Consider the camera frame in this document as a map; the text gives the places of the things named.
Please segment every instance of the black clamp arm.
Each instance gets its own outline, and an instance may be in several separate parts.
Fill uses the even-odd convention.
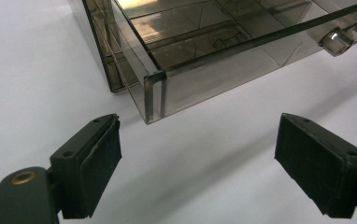
[[[91,217],[121,159],[117,115],[94,119],[50,157],[51,168],[30,167],[0,183],[0,223],[58,223]]]
[[[309,119],[283,114],[275,159],[323,214],[352,217],[357,206],[357,147]]]

